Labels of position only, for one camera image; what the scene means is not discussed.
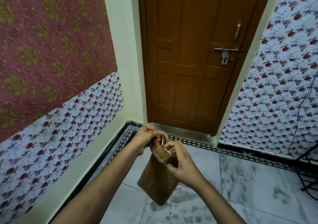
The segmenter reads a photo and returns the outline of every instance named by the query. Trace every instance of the forearm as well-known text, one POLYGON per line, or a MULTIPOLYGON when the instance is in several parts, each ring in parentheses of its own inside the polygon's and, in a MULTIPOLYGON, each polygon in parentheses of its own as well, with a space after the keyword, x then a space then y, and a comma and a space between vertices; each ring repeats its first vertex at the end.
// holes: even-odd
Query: forearm
POLYGON ((194 188, 211 211, 218 224, 246 224, 215 187, 202 178, 194 188))
POLYGON ((137 150, 128 144, 54 219, 52 224, 98 224, 118 187, 129 172, 137 150))

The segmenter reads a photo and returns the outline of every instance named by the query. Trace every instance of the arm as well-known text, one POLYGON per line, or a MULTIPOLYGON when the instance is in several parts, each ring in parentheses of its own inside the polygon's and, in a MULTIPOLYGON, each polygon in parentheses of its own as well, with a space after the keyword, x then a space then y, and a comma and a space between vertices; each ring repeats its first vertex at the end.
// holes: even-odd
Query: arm
POLYGON ((168 150, 174 147, 179 161, 178 168, 168 164, 168 170, 202 198, 218 224, 246 224, 214 186, 204 178, 180 141, 169 142, 164 147, 168 150))
POLYGON ((136 158, 157 135, 142 127, 131 142, 53 220, 52 224, 98 224, 136 158))

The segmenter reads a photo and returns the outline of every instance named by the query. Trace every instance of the person's left hand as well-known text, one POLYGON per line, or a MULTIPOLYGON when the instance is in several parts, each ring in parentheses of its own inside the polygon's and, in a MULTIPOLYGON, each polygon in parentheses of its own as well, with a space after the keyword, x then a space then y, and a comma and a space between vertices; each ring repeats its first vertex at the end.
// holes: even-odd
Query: person's left hand
POLYGON ((158 132, 153 126, 143 126, 138 130, 131 140, 131 144, 136 147, 138 155, 143 154, 144 149, 149 146, 154 137, 158 137, 158 132))

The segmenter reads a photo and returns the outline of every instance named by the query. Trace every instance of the cable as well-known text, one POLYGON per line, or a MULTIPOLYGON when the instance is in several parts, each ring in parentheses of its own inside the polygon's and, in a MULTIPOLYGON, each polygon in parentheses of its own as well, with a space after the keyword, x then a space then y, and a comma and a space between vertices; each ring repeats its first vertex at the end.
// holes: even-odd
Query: cable
POLYGON ((292 137, 292 142, 291 142, 291 144, 290 144, 289 147, 288 147, 288 155, 291 156, 291 157, 293 157, 293 155, 291 154, 290 149, 291 149, 293 143, 295 142, 295 136, 296 136, 296 133, 297 133, 297 130, 298 130, 299 113, 300 113, 301 105, 302 105, 302 104, 304 103, 304 101, 305 101, 307 98, 309 98, 309 96, 311 95, 311 92, 312 92, 312 90, 313 90, 313 86, 314 86, 315 79, 316 79, 317 75, 318 75, 318 69, 317 69, 317 71, 316 71, 316 74, 315 74, 315 76, 314 76, 314 78, 313 78, 313 80, 312 80, 310 86, 309 86, 309 89, 308 89, 308 92, 307 92, 306 96, 304 97, 304 99, 302 100, 302 102, 301 102, 301 103, 299 104, 299 106, 297 107, 298 110, 297 110, 296 129, 295 129, 295 132, 294 132, 293 137, 292 137))

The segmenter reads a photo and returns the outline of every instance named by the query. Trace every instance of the brown wooden door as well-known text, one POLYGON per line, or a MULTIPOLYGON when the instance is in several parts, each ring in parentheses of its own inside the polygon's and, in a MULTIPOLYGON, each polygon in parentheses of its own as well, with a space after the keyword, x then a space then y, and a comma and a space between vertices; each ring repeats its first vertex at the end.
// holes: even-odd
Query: brown wooden door
POLYGON ((152 121, 210 133, 257 0, 145 2, 152 121))

